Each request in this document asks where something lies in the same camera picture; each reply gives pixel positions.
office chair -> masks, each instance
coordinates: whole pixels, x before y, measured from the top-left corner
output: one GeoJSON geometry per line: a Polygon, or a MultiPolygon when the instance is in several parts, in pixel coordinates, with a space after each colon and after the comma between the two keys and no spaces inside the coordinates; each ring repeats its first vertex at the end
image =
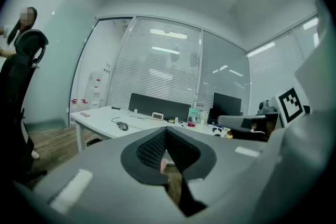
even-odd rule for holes
{"type": "Polygon", "coordinates": [[[45,170],[29,173],[33,164],[31,152],[34,144],[27,135],[23,123],[23,100],[30,80],[37,68],[37,63],[44,55],[48,40],[38,30],[28,30],[22,33],[14,42],[17,54],[10,56],[2,66],[0,79],[2,83],[2,109],[7,129],[6,146],[9,162],[8,172],[12,179],[26,183],[40,175],[45,170]]]}

black monitor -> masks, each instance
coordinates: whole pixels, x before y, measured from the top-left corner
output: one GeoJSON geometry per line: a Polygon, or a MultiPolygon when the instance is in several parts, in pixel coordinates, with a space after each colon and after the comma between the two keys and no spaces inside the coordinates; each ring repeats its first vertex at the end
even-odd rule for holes
{"type": "Polygon", "coordinates": [[[219,116],[239,116],[241,103],[239,98],[215,93],[211,119],[217,121],[219,116]]]}

white sticker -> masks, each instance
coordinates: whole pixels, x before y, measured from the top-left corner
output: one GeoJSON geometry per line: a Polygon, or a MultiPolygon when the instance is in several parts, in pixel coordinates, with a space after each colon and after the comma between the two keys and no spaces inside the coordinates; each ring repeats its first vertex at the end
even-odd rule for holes
{"type": "Polygon", "coordinates": [[[248,148],[244,148],[242,146],[237,147],[235,152],[246,155],[246,156],[250,156],[250,157],[259,157],[260,155],[259,151],[249,150],[248,148]]]}
{"type": "Polygon", "coordinates": [[[84,190],[93,178],[90,171],[79,169],[77,175],[67,186],[50,202],[50,207],[65,215],[79,200],[84,190]]]}

fluorescent light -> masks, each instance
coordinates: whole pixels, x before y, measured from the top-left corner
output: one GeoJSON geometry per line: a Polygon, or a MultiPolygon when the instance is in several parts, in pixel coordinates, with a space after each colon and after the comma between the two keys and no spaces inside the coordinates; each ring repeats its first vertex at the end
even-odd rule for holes
{"type": "Polygon", "coordinates": [[[233,74],[236,74],[236,75],[238,75],[238,76],[240,76],[240,77],[242,77],[243,75],[242,74],[240,74],[240,73],[238,73],[238,72],[236,72],[236,71],[233,71],[233,70],[229,70],[231,73],[233,73],[233,74]]]}
{"type": "Polygon", "coordinates": [[[319,22],[318,18],[315,18],[314,20],[311,20],[310,22],[307,22],[306,24],[303,25],[304,30],[307,30],[308,28],[316,25],[319,22]]]}
{"type": "Polygon", "coordinates": [[[320,43],[319,34],[315,33],[313,37],[314,37],[314,46],[316,48],[319,45],[319,43],[320,43]]]}
{"type": "Polygon", "coordinates": [[[163,72],[159,72],[155,69],[150,69],[149,72],[157,77],[161,77],[161,78],[164,78],[164,79],[168,79],[168,80],[172,80],[173,79],[173,76],[167,74],[167,73],[163,73],[163,72]]]}
{"type": "Polygon", "coordinates": [[[164,48],[159,48],[159,47],[152,47],[153,50],[161,50],[161,51],[165,51],[165,52],[170,52],[171,54],[180,54],[178,51],[176,50],[167,50],[164,48]]]}
{"type": "Polygon", "coordinates": [[[222,71],[224,68],[227,68],[227,65],[222,66],[219,70],[222,71]]]}
{"type": "Polygon", "coordinates": [[[179,34],[179,33],[173,33],[173,32],[169,32],[167,34],[163,30],[157,30],[157,29],[151,29],[150,32],[152,34],[158,34],[158,35],[169,36],[169,37],[176,37],[176,38],[182,38],[182,39],[187,39],[187,37],[188,37],[185,34],[179,34]]]}
{"type": "Polygon", "coordinates": [[[255,55],[255,54],[258,54],[258,53],[260,53],[260,52],[263,51],[263,50],[267,50],[267,49],[269,49],[270,47],[273,47],[274,45],[275,45],[274,42],[271,42],[271,43],[269,43],[269,44],[266,44],[266,45],[264,45],[264,46],[262,46],[262,47],[260,47],[260,48],[258,48],[258,49],[256,49],[256,50],[254,50],[254,51],[248,53],[248,54],[247,54],[247,57],[251,57],[251,56],[253,56],[253,55],[255,55]]]}
{"type": "Polygon", "coordinates": [[[240,85],[238,82],[235,82],[235,85],[237,85],[238,87],[242,88],[242,89],[245,89],[244,86],[240,85]]]}

